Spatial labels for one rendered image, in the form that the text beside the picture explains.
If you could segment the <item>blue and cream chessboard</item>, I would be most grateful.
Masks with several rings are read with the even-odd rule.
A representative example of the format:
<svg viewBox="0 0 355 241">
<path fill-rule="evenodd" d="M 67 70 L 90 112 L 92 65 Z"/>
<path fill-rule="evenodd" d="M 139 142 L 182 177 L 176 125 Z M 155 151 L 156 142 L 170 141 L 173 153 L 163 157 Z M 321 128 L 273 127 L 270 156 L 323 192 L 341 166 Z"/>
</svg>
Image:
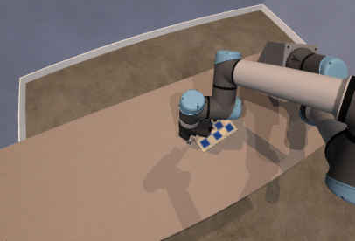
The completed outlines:
<svg viewBox="0 0 355 241">
<path fill-rule="evenodd" d="M 203 153 L 238 130 L 230 120 L 217 120 L 216 122 L 213 122 L 213 120 L 211 121 L 211 124 L 215 127 L 215 129 L 209 134 L 208 138 L 200 137 L 198 135 L 196 137 L 192 136 Z"/>
</svg>

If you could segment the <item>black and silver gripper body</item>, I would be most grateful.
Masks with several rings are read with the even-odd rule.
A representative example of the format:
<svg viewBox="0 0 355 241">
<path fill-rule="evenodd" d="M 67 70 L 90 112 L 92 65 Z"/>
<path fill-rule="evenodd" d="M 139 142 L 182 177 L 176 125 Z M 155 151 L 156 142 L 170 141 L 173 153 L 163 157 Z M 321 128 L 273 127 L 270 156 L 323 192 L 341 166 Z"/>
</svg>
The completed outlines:
<svg viewBox="0 0 355 241">
<path fill-rule="evenodd" d="M 199 120 L 195 124 L 186 124 L 181 121 L 179 117 L 179 137 L 188 141 L 190 135 L 189 134 L 197 134 L 200 137 L 208 138 L 209 134 L 212 132 L 213 125 L 208 120 Z"/>
</svg>

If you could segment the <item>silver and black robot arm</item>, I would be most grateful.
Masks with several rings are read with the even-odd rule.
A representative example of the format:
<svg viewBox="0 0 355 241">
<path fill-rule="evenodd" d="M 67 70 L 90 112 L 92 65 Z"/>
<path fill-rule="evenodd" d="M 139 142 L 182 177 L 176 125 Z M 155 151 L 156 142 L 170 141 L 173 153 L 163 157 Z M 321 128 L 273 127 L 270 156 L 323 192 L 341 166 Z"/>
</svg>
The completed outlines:
<svg viewBox="0 0 355 241">
<path fill-rule="evenodd" d="M 355 205 L 355 76 L 348 77 L 345 62 L 307 48 L 292 51 L 286 67 L 241 59 L 236 51 L 217 51 L 212 96 L 194 89 L 184 92 L 179 102 L 181 121 L 191 125 L 199 120 L 239 119 L 237 86 L 301 104 L 300 118 L 317 127 L 326 144 L 330 166 L 326 186 Z"/>
</svg>

